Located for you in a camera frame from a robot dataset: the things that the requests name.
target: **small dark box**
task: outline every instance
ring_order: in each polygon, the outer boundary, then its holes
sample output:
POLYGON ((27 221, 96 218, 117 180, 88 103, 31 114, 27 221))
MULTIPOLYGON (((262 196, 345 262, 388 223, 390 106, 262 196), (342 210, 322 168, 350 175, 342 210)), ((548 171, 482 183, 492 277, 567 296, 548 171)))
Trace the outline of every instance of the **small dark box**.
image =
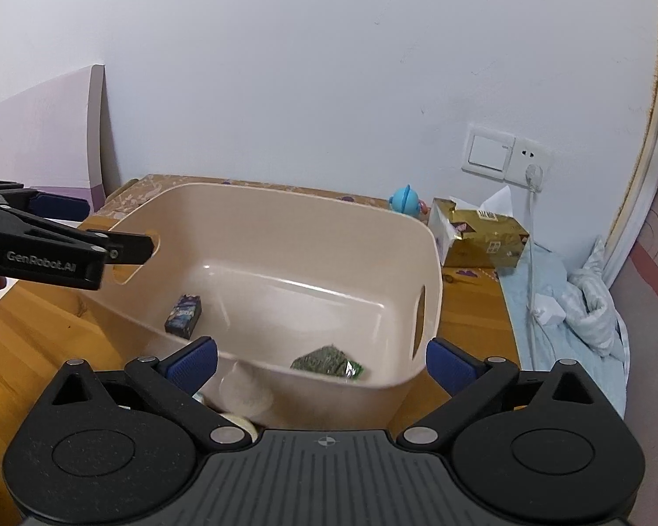
POLYGON ((200 297, 183 295, 178 299, 173 310, 170 311, 168 319, 165 322, 165 331, 169 334, 175 334, 176 336, 190 340, 200 314, 202 314, 200 297))

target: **gold tissue package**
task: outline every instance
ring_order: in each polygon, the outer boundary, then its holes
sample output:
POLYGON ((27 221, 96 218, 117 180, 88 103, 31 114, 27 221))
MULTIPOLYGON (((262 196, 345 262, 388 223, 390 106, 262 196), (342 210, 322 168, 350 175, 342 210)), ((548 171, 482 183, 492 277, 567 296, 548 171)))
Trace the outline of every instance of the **gold tissue package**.
POLYGON ((434 198, 429 229, 443 267, 516 267, 529 234, 516 219, 434 198))

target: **blue gripper pad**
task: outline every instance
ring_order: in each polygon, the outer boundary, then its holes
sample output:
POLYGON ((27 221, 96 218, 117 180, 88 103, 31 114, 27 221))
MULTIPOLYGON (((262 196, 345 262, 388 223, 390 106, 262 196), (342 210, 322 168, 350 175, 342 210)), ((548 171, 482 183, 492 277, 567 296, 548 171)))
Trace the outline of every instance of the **blue gripper pad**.
POLYGON ((163 370, 163 377, 189 395, 197 392, 217 371, 217 344, 210 337, 198 340, 203 341, 183 357, 167 358, 173 361, 163 370))
POLYGON ((81 198, 39 192, 29 201, 29 211, 47 219, 84 221, 90 214, 90 204, 81 198))
POLYGON ((426 345, 426 371, 451 396, 472 384, 485 368, 480 360, 441 338, 426 345))

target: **round blue toy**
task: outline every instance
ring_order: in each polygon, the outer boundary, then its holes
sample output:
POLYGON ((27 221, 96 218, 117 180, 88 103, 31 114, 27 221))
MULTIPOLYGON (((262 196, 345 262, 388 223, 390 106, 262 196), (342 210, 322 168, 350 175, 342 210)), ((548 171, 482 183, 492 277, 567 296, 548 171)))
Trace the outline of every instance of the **round blue toy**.
POLYGON ((419 199, 417 192, 412 190, 409 184, 398 189, 387 202, 392 211, 400 214, 417 217, 419 213, 426 213, 426 204, 419 199))

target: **wall switch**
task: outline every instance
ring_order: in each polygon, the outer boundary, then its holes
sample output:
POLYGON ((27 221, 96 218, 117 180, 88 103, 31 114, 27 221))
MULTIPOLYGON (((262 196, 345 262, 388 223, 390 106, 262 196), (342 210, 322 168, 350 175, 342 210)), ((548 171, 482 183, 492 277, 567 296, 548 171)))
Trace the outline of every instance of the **wall switch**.
POLYGON ((462 168, 473 174, 502 180, 513 145, 514 136, 506 132, 471 126, 462 168))
POLYGON ((528 188, 526 183, 526 169, 529 164, 541 166, 543 171, 542 185, 546 181, 551 164, 553 163, 553 150, 529 140, 527 138, 517 138, 514 142, 509 164, 504 171, 504 180, 511 184, 518 184, 528 188))

